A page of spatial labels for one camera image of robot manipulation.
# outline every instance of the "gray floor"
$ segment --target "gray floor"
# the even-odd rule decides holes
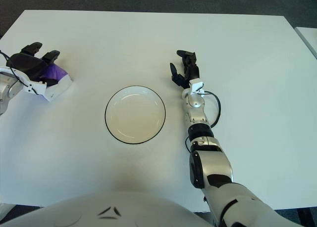
[[[283,15],[293,27],[317,28],[317,0],[0,0],[0,35],[6,33],[25,9]],[[50,19],[39,20],[45,23]],[[34,208],[18,206],[6,220],[31,210]],[[305,226],[317,223],[317,208],[277,212],[296,223],[302,221]],[[208,219],[208,214],[201,216]]]

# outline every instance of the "wire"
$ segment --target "wire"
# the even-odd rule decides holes
[[[198,93],[198,94],[201,94],[201,95],[213,95],[215,97],[215,99],[217,100],[217,104],[218,104],[218,115],[216,117],[216,120],[214,121],[214,123],[211,124],[211,128],[215,127],[215,125],[217,125],[218,121],[219,121],[219,118],[220,118],[220,115],[221,115],[221,103],[220,103],[220,100],[219,98],[217,97],[216,94],[214,94],[213,92],[210,92],[210,91],[205,91],[204,93]]]
[[[14,65],[13,65],[12,60],[10,59],[10,57],[9,57],[7,54],[3,53],[1,50],[0,50],[0,54],[4,56],[4,58],[5,58],[5,60],[6,60],[7,62],[9,62],[9,68],[10,68],[12,74],[15,76],[15,78],[16,78],[21,84],[23,84],[25,87],[28,88],[29,86],[27,86],[25,83],[23,83],[23,82],[20,80],[20,78],[16,75],[16,73],[13,71],[12,66],[14,67]],[[33,91],[36,95],[39,95],[39,94],[35,91],[34,88],[32,88],[32,91]]]
[[[190,150],[189,150],[189,148],[188,148],[188,146],[187,146],[187,140],[189,139],[189,136],[186,138],[186,140],[185,140],[185,146],[186,146],[186,149],[188,150],[188,152],[190,153]]]

